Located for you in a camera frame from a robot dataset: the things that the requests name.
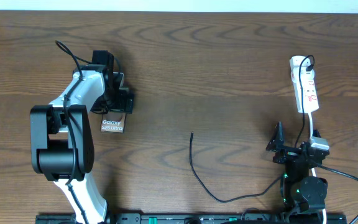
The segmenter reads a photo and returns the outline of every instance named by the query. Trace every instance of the white arm segment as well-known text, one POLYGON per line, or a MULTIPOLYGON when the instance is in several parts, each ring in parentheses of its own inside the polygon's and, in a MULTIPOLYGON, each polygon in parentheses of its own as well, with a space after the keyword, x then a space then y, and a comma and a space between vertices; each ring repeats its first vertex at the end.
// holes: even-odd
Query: white arm segment
MULTIPOLYGON (((71 195, 68 187, 66 186, 67 179, 60 179, 54 183, 63 191, 66 195, 71 206, 74 208, 76 221, 79 223, 85 223, 82 217, 81 211, 74 202, 73 196, 71 195)), ((99 194, 98 188, 94 182, 92 172, 85 174, 83 181, 73 180, 71 182, 74 193, 85 211, 86 219, 89 224, 97 224, 104 222, 107 212, 107 202, 99 194)))
MULTIPOLYGON (((86 71, 83 70, 83 81, 78 84, 74 91, 70 95, 70 100, 67 103, 67 107, 70 105, 85 105, 88 113, 94 102, 104 93, 104 78, 103 74, 97 71, 86 71)), ((78 81, 80 77, 79 72, 73 74, 73 80, 65 91, 60 94, 58 98, 50 102, 54 108, 62 108, 65 94, 71 89, 71 87, 78 81)), ((60 128, 60 133, 66 133, 67 127, 60 128)))
MULTIPOLYGON (((85 105, 86 110, 89 113, 94 102, 104 93, 104 78, 103 74, 97 71, 83 70, 83 81, 73 90, 70 95, 70 100, 67 103, 67 107, 70 105, 85 105)), ((79 72, 73 74, 73 80, 66 88, 66 90, 55 100, 50 102, 54 108, 62 108, 64 96, 71 89, 71 87, 78 81, 80 77, 79 72)), ((59 133, 66 133, 67 127, 60 128, 59 133)), ((85 223, 82 217, 81 211, 76 205, 73 196, 66 186, 67 179, 60 179, 55 184, 63 191, 69 200, 71 206, 74 208, 76 221, 79 223, 85 223)), ((86 214, 86 219, 89 224, 97 224, 103 222, 107 212, 107 202, 100 195, 98 188, 94 182, 92 172, 85 174, 85 178, 82 181, 73 180, 71 182, 73 191, 78 199, 78 202, 82 206, 86 214)))

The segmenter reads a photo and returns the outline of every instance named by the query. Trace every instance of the wood grain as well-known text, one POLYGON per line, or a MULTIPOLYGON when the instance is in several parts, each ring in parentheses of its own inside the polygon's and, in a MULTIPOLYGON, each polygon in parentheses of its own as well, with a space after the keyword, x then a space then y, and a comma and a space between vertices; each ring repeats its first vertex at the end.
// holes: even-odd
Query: wood grain
MULTIPOLYGON (((282 206, 278 186, 259 198, 283 166, 265 145, 282 121, 288 144, 301 126, 288 59, 316 57, 320 109, 315 127, 331 144, 329 167, 358 176, 358 15, 0 11, 0 223, 72 212, 56 186, 30 164, 29 111, 56 98, 80 57, 106 49, 136 93, 123 135, 99 132, 94 175, 116 211, 241 212, 282 206)), ((317 170, 329 182, 329 212, 358 213, 358 183, 317 170)))

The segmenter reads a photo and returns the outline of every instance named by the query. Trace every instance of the green component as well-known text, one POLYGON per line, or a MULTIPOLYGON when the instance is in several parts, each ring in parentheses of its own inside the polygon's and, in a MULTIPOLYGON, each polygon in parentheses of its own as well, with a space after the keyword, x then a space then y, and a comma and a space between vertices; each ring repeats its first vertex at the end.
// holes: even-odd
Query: green component
POLYGON ((149 218, 149 224, 157 224, 157 218, 149 218))

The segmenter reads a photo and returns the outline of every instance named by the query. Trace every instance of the white power strip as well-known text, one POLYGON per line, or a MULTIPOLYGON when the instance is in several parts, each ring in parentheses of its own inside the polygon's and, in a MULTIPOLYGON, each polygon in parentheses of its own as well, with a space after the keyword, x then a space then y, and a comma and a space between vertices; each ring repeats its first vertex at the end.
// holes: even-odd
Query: white power strip
POLYGON ((318 106, 316 86, 314 85, 314 69, 310 72, 306 71, 306 68, 311 65, 309 59, 306 59, 302 63, 300 68, 300 63, 305 58, 305 56, 294 56, 290 59, 291 66, 291 79, 293 82, 293 87, 295 89, 295 98, 296 105, 298 107, 298 112, 302 113, 302 100, 301 100, 301 85, 299 82, 299 69, 301 70, 301 81, 303 89, 303 109, 305 113, 311 113, 316 111, 318 106))

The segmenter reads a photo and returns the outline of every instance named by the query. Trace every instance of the black plug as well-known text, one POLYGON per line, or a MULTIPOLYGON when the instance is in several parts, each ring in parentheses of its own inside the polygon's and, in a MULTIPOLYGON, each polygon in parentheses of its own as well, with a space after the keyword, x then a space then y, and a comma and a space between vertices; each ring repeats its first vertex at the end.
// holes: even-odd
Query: black plug
POLYGON ((309 65, 309 66, 307 66, 307 67, 306 67, 306 71, 307 71, 307 72, 312 71, 313 67, 314 67, 314 65, 309 65))

